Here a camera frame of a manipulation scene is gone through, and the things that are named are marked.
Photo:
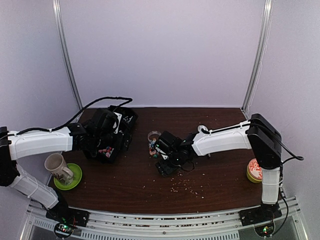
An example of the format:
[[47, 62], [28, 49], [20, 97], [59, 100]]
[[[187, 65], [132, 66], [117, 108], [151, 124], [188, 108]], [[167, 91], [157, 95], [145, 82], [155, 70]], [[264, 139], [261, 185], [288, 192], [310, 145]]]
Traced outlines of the black three-compartment candy bin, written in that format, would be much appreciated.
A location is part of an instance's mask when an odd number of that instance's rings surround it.
[[[113, 131], [115, 113], [122, 114], [118, 134]], [[120, 152], [127, 151], [132, 141], [132, 129], [138, 115], [128, 107], [116, 107], [111, 105], [108, 108], [98, 108], [91, 119], [85, 122], [84, 128], [88, 133], [87, 137], [100, 138], [108, 142], [106, 155], [109, 160], [98, 160], [102, 163], [112, 164]]]

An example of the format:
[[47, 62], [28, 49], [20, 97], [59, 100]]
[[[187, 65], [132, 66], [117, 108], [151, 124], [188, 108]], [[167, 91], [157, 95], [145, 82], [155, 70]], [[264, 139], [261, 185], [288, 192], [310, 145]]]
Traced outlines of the clear plastic jar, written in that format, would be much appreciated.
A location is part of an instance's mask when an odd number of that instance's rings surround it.
[[160, 137], [160, 135], [161, 133], [157, 130], [153, 130], [149, 132], [147, 135], [149, 155], [155, 159], [159, 156], [159, 152], [156, 150], [155, 143]]

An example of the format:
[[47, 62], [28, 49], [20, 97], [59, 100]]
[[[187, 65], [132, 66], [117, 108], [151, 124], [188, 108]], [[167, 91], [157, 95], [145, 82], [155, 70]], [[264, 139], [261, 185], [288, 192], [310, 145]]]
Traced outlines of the metal scoop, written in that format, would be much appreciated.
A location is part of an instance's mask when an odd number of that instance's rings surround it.
[[210, 131], [208, 130], [208, 128], [205, 125], [199, 125], [197, 127], [198, 132], [202, 132], [203, 134], [210, 134]]

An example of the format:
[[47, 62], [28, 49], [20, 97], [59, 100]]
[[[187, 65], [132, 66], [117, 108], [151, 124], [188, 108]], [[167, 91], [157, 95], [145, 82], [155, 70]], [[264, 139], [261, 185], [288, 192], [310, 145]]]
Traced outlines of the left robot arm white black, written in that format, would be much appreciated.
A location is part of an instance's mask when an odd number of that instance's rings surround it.
[[25, 194], [47, 209], [61, 222], [72, 218], [72, 211], [63, 198], [51, 187], [17, 166], [23, 157], [53, 153], [83, 151], [87, 159], [98, 156], [102, 146], [110, 146], [118, 139], [122, 114], [99, 108], [85, 124], [69, 123], [61, 129], [33, 128], [31, 131], [0, 129], [0, 185]]

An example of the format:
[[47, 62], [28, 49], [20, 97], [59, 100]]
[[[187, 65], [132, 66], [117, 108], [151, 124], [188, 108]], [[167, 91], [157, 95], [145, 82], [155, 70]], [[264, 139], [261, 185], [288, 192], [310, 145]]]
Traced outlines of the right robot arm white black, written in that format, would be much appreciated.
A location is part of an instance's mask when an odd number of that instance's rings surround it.
[[256, 210], [256, 216], [261, 221], [268, 220], [276, 212], [275, 204], [278, 202], [286, 163], [282, 152], [289, 154], [289, 161], [304, 160], [303, 156], [293, 153], [283, 143], [280, 132], [259, 113], [253, 114], [248, 120], [219, 129], [198, 125], [196, 131], [184, 139], [164, 131], [154, 142], [154, 148], [162, 155], [156, 167], [164, 177], [182, 169], [184, 164], [195, 158], [238, 150], [252, 151], [262, 170], [262, 206]]

